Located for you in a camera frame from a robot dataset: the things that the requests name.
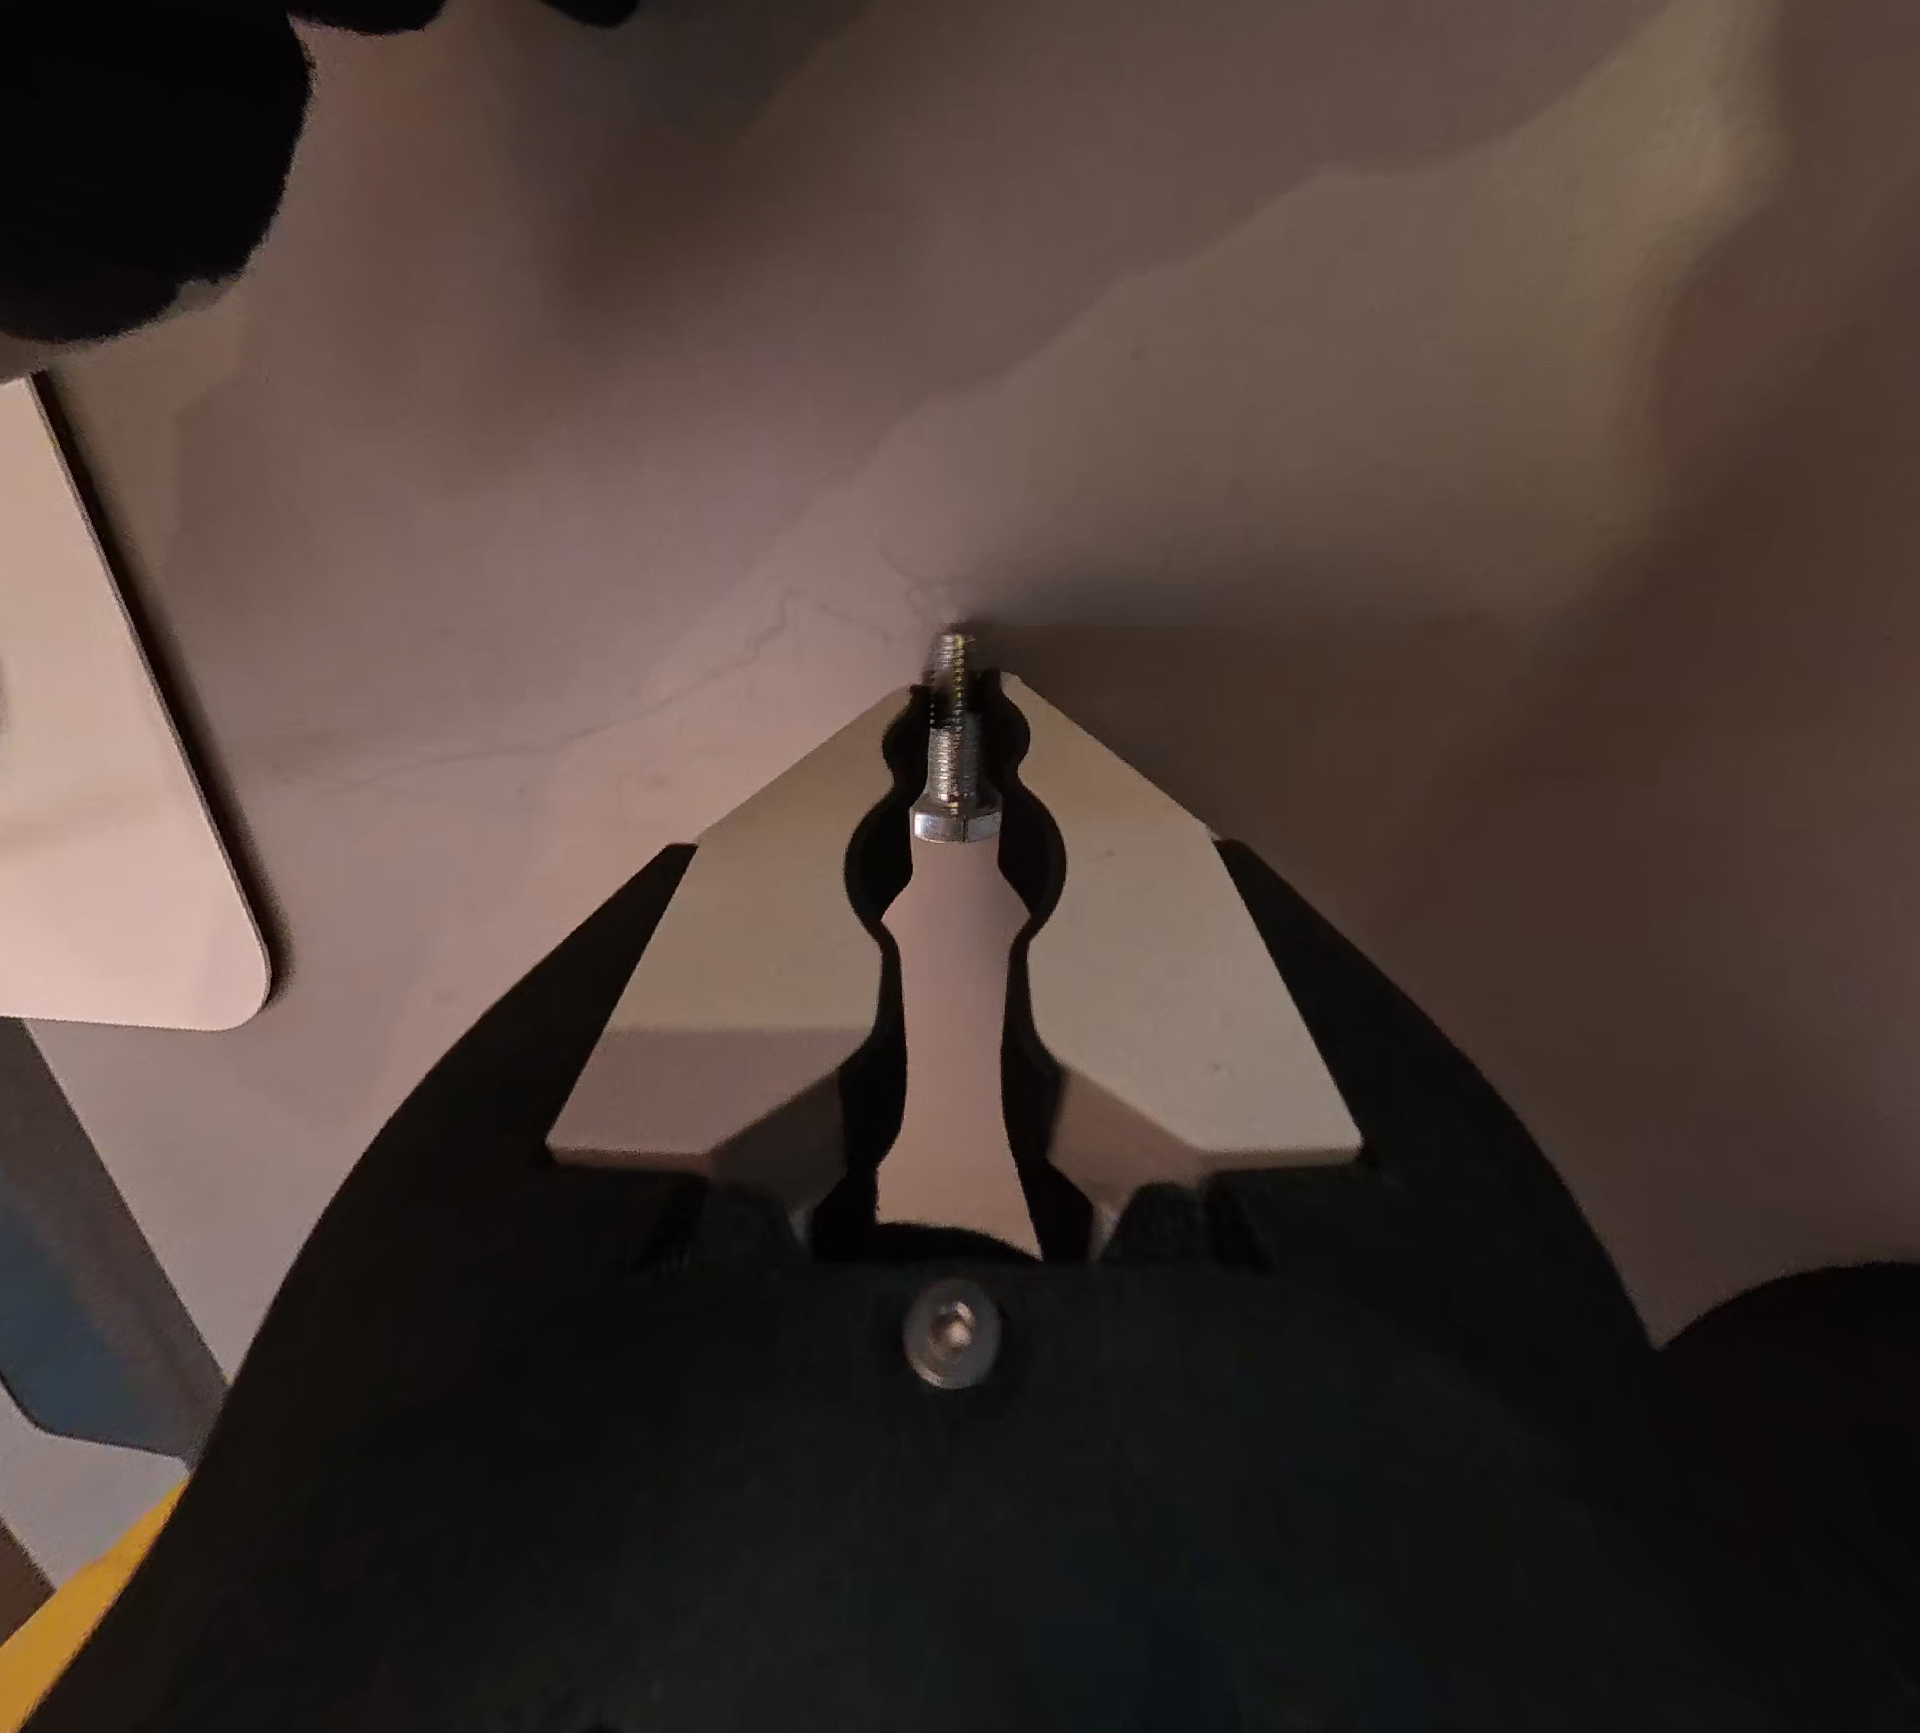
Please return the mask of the yellow plastic bin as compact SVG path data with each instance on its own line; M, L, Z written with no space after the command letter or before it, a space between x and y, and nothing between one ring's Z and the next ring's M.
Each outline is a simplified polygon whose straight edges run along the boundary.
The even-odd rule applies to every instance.
M1 1645L1 1728L20 1731L80 1655L168 1524L179 1481L108 1550L80 1567Z

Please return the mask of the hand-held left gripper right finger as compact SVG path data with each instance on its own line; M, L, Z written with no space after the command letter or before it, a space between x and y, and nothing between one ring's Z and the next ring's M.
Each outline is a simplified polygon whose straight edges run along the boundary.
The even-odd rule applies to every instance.
M1001 1116L1043 1261L1145 1189L1359 1160L1364 1138L1211 829L1018 675L980 694L1019 904Z

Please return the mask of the silver hex bolt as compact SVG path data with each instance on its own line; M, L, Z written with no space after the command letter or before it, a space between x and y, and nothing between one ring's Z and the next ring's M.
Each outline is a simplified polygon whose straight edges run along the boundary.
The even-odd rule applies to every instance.
M982 675L976 643L955 627L927 647L923 786L907 823L915 843L974 846L1001 830L1001 803L988 775Z

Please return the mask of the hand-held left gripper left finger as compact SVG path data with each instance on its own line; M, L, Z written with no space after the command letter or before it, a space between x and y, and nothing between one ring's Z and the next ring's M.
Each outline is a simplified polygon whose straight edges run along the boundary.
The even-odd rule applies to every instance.
M713 821L546 1135L563 1166L754 1189L803 1227L904 1111L919 697L902 687Z

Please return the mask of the white stand with wooden board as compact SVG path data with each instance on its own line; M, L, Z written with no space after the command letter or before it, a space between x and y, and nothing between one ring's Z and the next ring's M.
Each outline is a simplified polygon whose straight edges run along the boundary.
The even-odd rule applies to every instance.
M1 389L1 1012L217 1032L269 946L35 384Z

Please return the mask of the black dimpled wrist rest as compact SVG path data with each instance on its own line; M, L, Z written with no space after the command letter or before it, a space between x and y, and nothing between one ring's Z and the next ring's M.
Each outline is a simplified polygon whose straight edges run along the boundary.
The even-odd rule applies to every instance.
M1918 1267L1748 1288L1660 1353L1714 1522L1820 1728L1918 1726Z

